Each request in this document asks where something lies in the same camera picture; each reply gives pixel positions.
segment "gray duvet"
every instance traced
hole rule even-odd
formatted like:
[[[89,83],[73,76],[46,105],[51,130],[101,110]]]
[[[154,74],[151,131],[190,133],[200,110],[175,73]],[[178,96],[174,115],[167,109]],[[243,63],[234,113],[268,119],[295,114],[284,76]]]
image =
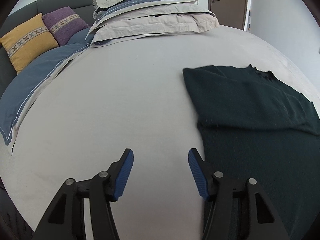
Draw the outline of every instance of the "gray duvet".
[[[319,93],[302,72],[241,30],[220,26],[86,49],[38,96],[12,154],[0,140],[0,176],[17,209],[34,230],[66,178],[91,178],[129,147],[134,165],[112,205],[120,238],[199,239],[202,198],[187,155],[203,150],[182,69],[249,64],[271,70],[319,113]]]

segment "metal screw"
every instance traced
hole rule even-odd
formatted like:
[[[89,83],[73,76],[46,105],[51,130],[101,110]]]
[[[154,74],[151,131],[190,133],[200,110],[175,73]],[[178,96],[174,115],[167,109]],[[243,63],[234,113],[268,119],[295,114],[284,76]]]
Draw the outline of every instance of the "metal screw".
[[[256,185],[256,184],[257,184],[257,180],[254,179],[254,178],[250,178],[248,181],[249,181],[249,183],[250,183],[251,185]]]
[[[222,178],[223,177],[223,173],[221,171],[216,171],[214,173],[214,175],[217,177],[217,178]]]
[[[101,172],[99,173],[99,177],[100,177],[100,178],[105,178],[106,176],[108,176],[108,172],[107,172],[107,171],[101,171]]]
[[[67,185],[71,185],[71,184],[73,184],[74,183],[74,180],[73,179],[67,179],[66,180],[66,184]]]

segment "brown door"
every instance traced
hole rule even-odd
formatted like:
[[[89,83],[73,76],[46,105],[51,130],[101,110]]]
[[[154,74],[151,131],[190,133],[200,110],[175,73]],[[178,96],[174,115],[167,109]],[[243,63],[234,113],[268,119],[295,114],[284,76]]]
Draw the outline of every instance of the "brown door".
[[[209,0],[209,9],[221,25],[244,29],[247,0]]]

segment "blue gripper pad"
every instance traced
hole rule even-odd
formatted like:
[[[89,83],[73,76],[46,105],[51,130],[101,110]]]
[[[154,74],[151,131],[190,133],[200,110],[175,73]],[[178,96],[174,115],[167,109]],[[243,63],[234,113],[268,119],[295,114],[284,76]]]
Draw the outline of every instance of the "blue gripper pad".
[[[190,166],[193,178],[195,179],[200,196],[203,197],[204,200],[208,200],[209,193],[208,193],[207,180],[206,180],[204,174],[202,173],[202,170],[201,170],[192,150],[189,151],[188,162],[189,162],[189,166]]]
[[[123,194],[125,185],[127,184],[127,180],[129,178],[131,168],[133,165],[133,151],[130,150],[128,156],[126,157],[120,171],[118,177],[116,178],[115,192],[114,198],[117,201]]]

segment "yellow pillow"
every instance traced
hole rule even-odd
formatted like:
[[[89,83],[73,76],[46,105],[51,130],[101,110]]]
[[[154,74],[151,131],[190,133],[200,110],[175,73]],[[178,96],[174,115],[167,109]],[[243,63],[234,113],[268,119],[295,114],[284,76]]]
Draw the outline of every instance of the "yellow pillow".
[[[59,46],[41,17],[39,13],[0,38],[17,73],[42,53]]]

